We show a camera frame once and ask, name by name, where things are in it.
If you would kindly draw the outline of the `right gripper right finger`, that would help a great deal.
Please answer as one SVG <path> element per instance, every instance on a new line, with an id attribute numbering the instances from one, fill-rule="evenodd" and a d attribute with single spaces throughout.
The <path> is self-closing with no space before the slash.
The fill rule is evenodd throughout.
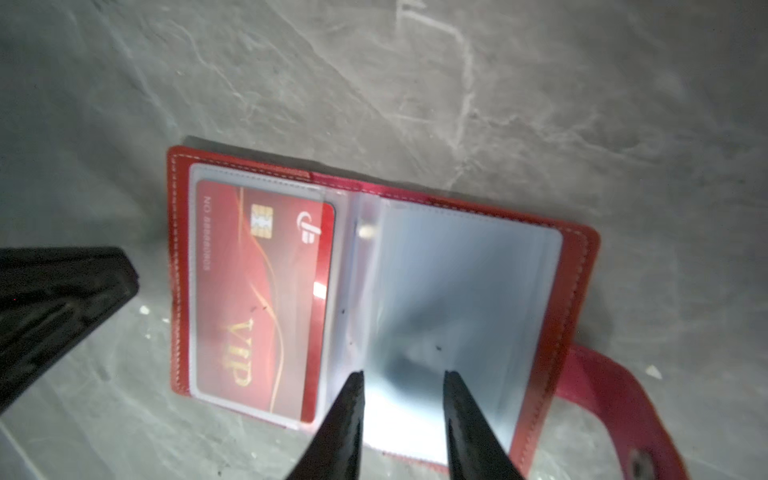
<path id="1" fill-rule="evenodd" d="M 451 479 L 524 479 L 457 371 L 444 374 L 443 411 Z"/>

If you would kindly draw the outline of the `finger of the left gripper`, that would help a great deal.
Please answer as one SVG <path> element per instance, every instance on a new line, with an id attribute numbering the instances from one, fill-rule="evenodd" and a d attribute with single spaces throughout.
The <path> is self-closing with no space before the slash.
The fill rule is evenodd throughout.
<path id="1" fill-rule="evenodd" d="M 118 247 L 1 250 L 1 410 L 139 291 Z"/>

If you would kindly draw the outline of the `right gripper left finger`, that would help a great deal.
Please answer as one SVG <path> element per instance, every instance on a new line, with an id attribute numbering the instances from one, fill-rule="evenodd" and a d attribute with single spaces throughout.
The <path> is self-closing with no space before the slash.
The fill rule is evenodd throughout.
<path id="1" fill-rule="evenodd" d="M 364 408 L 364 374 L 352 372 L 287 479 L 358 479 Z"/>

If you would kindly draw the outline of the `red card holder wallet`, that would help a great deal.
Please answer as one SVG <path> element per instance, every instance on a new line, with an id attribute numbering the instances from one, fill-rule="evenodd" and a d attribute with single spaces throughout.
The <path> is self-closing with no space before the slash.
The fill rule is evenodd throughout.
<path id="1" fill-rule="evenodd" d="M 625 478 L 687 477 L 636 378 L 573 341 L 600 247 L 594 229 L 321 172 L 287 157 L 168 151 L 176 393 L 207 402 L 189 389 L 190 243 L 200 180 L 276 186 L 336 212 L 315 419 L 285 426 L 247 416 L 313 438 L 348 376 L 362 371 L 362 447 L 449 472 L 443 379 L 457 371 L 523 476 L 560 397 L 603 423 Z"/>

